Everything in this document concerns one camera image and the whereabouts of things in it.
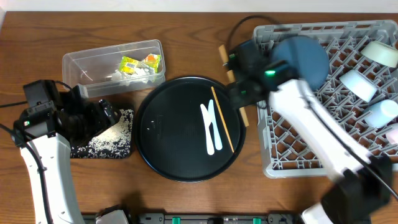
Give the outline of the dark blue plate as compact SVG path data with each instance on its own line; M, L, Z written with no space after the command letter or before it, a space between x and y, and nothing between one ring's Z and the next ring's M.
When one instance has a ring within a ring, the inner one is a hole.
M307 81L312 91L326 81L329 58L317 40L306 36L289 37L271 50L271 61L285 60Z

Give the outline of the grey dishwasher rack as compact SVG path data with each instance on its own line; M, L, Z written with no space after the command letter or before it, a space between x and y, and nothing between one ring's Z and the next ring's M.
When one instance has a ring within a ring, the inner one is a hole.
M392 20L321 22L257 26L253 39L262 53L268 54L285 38L302 35L312 38L325 49L328 75L315 90L315 96L339 122L340 126L375 156L387 155L397 169L397 145L387 140L387 133L397 123L393 119L382 128L371 127L366 108L383 100L397 101L397 69L374 62L361 55L370 42L395 47L397 23ZM376 85L369 103L340 81L350 70L361 72ZM273 109L260 102L257 130L261 143L262 169L269 178L324 176L325 169L295 129Z

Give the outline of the light blue rice bowl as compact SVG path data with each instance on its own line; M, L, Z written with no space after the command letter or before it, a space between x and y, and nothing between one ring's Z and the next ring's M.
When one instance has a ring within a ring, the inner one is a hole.
M350 70L339 77L347 89L369 103L377 91L376 85L357 70Z

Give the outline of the white tissue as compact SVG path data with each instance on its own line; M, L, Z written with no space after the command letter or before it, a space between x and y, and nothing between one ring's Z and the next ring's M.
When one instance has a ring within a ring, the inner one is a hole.
M119 70L115 70L114 73L108 75L106 77L107 81L122 81L123 85L128 84L128 80L132 80L134 82L154 82L155 74L148 68L137 68L132 73L121 72Z

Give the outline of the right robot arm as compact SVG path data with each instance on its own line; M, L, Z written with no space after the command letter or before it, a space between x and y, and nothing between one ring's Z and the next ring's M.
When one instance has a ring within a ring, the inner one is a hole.
M325 78L324 48L308 37L282 41L270 57L252 40L233 50L219 49L234 82L228 85L234 108L264 101L280 114L321 161L332 188L301 213L304 223L356 223L397 197L392 162L376 157L353 139L314 95L306 74Z

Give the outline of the white plastic spoon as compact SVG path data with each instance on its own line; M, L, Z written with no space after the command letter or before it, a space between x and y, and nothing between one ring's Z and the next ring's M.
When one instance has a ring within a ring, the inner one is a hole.
M204 122L204 126L205 126L206 150L207 150L208 155L212 156L215 153L215 149L214 149L214 145L213 145L213 141L212 141L211 133L210 133L210 124L211 124L210 115L208 114L208 111L204 104L200 105L200 109L201 109L201 113L203 116L203 122Z

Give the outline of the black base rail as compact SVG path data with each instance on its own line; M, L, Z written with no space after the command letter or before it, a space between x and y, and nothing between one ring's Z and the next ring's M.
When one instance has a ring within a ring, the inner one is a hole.
M143 213L131 217L136 224L294 224L300 223L293 214L267 215L165 215Z

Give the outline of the spilled rice grains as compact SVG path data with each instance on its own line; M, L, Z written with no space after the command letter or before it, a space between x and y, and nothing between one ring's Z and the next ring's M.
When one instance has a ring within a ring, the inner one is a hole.
M71 151L71 158L124 159L131 154L133 110L121 110L117 124L94 137L86 146Z

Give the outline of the small light blue cup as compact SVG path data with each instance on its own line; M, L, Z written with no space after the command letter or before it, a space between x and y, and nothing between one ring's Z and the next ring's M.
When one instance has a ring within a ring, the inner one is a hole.
M398 108L395 101L383 100L365 110L365 112L368 111L370 114L364 119L368 126L382 128L397 117Z

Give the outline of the round black serving tray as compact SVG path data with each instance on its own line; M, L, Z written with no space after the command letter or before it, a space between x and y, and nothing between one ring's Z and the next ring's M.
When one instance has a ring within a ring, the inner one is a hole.
M212 94L215 88L228 127L233 154ZM200 105L214 101L223 148L209 156ZM153 89L142 101L133 122L132 137L146 163L158 174L180 182L199 182L225 171L239 156L246 127L232 109L222 83L205 77L179 77Z

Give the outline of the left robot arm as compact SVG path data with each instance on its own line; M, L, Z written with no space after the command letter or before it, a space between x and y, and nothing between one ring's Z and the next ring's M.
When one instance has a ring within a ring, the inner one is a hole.
M107 100L90 102L79 87L59 92L57 82L23 87L27 104L12 137L27 166L36 223L84 223L70 168L72 148L87 145L117 124L119 109Z

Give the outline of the black rectangular tray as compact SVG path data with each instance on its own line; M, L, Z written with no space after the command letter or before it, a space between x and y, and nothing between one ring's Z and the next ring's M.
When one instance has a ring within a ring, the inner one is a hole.
M124 159L132 151L134 107L129 103L88 102L83 127L70 140L73 159Z

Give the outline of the yellow green snack wrapper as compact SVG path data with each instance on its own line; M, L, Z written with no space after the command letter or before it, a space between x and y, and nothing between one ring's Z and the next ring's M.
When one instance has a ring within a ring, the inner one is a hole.
M123 56L119 71L128 74L153 75L158 72L161 59L161 55L157 54L149 54L142 60Z

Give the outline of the clear plastic waste bin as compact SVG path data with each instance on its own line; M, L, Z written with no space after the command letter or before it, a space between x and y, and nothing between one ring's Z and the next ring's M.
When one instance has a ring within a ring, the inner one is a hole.
M162 57L154 82L128 80L128 84L123 85L122 81L106 80L108 75L119 70L123 56L142 60L149 54ZM71 87L78 85L87 98L153 88L165 81L162 44L154 39L68 53L63 56L62 74L64 83Z

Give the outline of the wooden chopstick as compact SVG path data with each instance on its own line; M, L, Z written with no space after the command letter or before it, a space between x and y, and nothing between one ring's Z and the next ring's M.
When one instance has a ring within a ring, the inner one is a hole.
M211 90L212 90L213 97L215 99L215 103L216 103L216 106L217 106L217 109L218 109L218 112L219 112L219 115L220 115L220 118L221 118L221 122L222 122L223 127L224 127L224 131L225 131L229 146L231 148L232 153L234 154L235 153L234 146L233 146L233 144L231 142L231 138L230 138L230 135L229 135L228 127L227 127L226 122L224 120L223 112L221 110L221 106L220 106L220 103L218 101L218 97L217 97L215 88L212 86Z
M228 62L228 54L227 54L225 45L219 46L218 52L219 52L221 61L223 63L223 66L225 67L227 62ZM235 82L233 71L228 69L228 71L226 73L227 73L227 77L228 77L229 82L230 83ZM244 107L240 108L239 112L241 114L241 117L243 119L243 123L244 123L245 127L248 127L249 126L249 120L248 120L245 108Z

